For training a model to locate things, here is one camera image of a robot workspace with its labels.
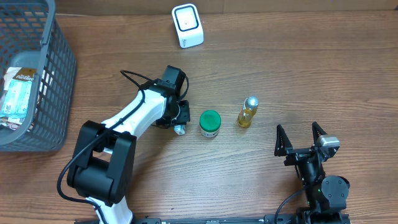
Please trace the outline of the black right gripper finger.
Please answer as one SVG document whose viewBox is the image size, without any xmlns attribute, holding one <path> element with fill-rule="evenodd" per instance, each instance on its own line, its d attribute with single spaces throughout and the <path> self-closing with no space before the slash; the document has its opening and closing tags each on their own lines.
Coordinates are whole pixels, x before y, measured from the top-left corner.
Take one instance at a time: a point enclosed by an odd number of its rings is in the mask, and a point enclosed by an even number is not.
<svg viewBox="0 0 398 224">
<path fill-rule="evenodd" d="M 312 123 L 312 133 L 313 133 L 314 145 L 324 146 L 327 133 L 321 128 L 321 126 L 316 121 Z"/>
<path fill-rule="evenodd" d="M 275 156 L 286 156 L 293 150 L 292 144 L 287 137 L 281 124 L 277 125 L 277 139 L 275 142 Z"/>
</svg>

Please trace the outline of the small green sachet pack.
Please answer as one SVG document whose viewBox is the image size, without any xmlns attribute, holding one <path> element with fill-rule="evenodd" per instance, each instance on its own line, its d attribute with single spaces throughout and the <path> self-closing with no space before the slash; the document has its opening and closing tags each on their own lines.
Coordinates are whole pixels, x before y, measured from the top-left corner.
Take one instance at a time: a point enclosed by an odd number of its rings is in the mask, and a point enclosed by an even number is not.
<svg viewBox="0 0 398 224">
<path fill-rule="evenodd" d="M 174 126 L 174 131 L 178 135 L 184 135 L 186 133 L 186 125 L 185 124 L 178 124 Z"/>
</svg>

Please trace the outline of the green lid round jar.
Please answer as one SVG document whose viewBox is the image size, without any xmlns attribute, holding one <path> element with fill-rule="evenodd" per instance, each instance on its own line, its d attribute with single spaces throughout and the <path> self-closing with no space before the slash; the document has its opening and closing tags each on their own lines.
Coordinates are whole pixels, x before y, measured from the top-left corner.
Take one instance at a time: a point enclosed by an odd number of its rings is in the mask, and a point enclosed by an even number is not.
<svg viewBox="0 0 398 224">
<path fill-rule="evenodd" d="M 221 127 L 221 116 L 215 110 L 206 110 L 200 116 L 200 131 L 207 138 L 215 137 Z"/>
</svg>

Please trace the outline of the yellow oil glass bottle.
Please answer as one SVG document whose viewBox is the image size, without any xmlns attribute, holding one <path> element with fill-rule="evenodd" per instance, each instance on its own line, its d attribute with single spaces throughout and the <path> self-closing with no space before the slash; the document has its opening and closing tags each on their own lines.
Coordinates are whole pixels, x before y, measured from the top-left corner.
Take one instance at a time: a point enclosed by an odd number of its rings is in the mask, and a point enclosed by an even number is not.
<svg viewBox="0 0 398 224">
<path fill-rule="evenodd" d="M 238 116 L 238 124 L 241 127 L 250 127 L 252 119 L 257 112 L 258 106 L 259 100 L 255 96 L 249 96 L 244 100 L 243 108 Z"/>
</svg>

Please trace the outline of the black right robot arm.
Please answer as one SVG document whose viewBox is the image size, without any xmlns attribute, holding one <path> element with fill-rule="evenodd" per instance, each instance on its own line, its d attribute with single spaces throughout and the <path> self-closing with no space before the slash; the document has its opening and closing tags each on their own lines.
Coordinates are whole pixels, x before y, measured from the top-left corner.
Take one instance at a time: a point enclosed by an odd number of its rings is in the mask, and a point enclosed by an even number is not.
<svg viewBox="0 0 398 224">
<path fill-rule="evenodd" d="M 285 166 L 294 166 L 307 196 L 308 206 L 314 214 L 339 213 L 346 208 L 350 184 L 337 175 L 327 176 L 322 163 L 331 159 L 340 148 L 340 140 L 327 134 L 316 122 L 312 123 L 313 144 L 294 149 L 283 127 L 276 127 L 277 139 L 274 155 L 285 157 Z"/>
</svg>

